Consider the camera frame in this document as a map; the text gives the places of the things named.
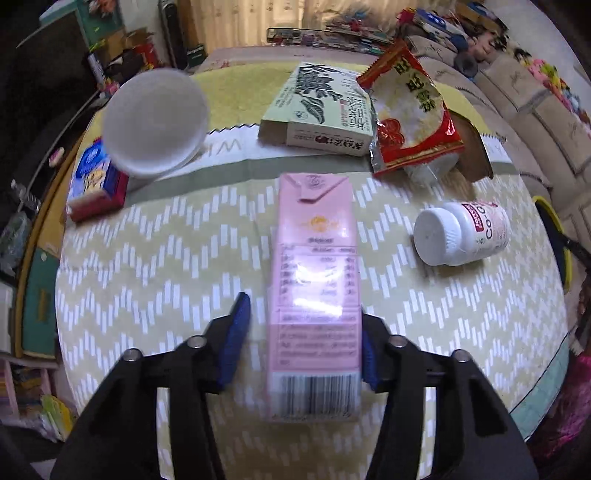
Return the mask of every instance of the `red snack bag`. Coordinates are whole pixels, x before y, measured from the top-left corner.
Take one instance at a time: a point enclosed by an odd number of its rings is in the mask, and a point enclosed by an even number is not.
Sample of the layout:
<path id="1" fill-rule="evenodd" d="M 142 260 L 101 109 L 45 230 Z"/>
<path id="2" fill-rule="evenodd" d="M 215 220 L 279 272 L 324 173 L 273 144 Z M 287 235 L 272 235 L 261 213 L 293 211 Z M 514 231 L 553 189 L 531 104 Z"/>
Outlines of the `red snack bag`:
<path id="1" fill-rule="evenodd" d="M 357 78 L 375 111 L 374 173 L 459 152 L 462 139 L 427 72 L 399 40 Z"/>

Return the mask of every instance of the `white plastic lid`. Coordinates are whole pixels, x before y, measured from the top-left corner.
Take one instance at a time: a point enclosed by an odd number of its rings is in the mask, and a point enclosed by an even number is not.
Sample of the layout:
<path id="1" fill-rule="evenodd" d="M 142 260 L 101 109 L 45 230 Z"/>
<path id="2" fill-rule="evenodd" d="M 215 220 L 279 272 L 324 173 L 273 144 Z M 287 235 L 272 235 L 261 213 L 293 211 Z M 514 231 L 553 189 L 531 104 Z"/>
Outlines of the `white plastic lid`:
<path id="1" fill-rule="evenodd" d="M 462 243 L 460 223 L 443 208 L 430 208 L 419 213 L 413 234 L 418 256 L 432 267 L 447 264 Z"/>
<path id="2" fill-rule="evenodd" d="M 105 150 L 132 177 L 161 175 L 190 161 L 207 135 L 209 107 L 197 82 L 155 69 L 124 83 L 103 120 Z"/>

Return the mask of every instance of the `stuffed toy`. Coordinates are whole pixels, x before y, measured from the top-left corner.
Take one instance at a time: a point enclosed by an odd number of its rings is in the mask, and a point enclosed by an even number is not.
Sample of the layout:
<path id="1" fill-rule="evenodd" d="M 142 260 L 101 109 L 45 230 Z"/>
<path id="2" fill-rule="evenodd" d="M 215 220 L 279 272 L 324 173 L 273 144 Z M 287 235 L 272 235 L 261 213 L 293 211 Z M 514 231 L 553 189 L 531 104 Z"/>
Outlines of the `stuffed toy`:
<path id="1" fill-rule="evenodd" d="M 495 37 L 496 34 L 486 31 L 476 39 L 468 38 L 468 53 L 472 55 L 476 61 L 486 60 L 486 57 L 494 50 L 491 42 L 493 42 Z"/>
<path id="2" fill-rule="evenodd" d="M 558 70 L 554 65 L 544 62 L 540 66 L 540 71 L 548 76 L 548 79 L 552 85 L 554 85 L 558 90 L 562 90 L 560 75 L 558 75 Z"/>

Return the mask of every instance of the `snack box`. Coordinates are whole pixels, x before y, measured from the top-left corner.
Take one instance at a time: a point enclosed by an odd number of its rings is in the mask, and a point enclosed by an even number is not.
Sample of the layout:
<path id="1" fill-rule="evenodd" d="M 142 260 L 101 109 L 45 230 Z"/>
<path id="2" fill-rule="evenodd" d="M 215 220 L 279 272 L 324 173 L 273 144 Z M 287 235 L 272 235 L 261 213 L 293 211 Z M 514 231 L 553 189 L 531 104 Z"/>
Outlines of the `snack box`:
<path id="1" fill-rule="evenodd" d="M 371 100 L 351 70 L 302 62 L 261 119 L 271 144 L 362 156 L 373 138 Z"/>
<path id="2" fill-rule="evenodd" d="M 90 216 L 121 208 L 125 202 L 128 176 L 111 163 L 100 138 L 88 147 L 70 181 L 66 209 L 79 222 Z"/>

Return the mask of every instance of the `white bottle cap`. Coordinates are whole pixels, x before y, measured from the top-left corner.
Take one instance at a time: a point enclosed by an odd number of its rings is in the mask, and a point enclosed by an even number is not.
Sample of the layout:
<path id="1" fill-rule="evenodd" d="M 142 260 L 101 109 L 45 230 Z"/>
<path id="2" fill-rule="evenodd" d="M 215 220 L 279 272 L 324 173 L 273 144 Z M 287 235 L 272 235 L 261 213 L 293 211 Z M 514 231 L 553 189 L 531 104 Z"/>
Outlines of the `white bottle cap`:
<path id="1" fill-rule="evenodd" d="M 462 243 L 460 223 L 443 208 L 429 208 L 419 213 L 413 235 L 418 256 L 432 267 L 449 262 Z"/>

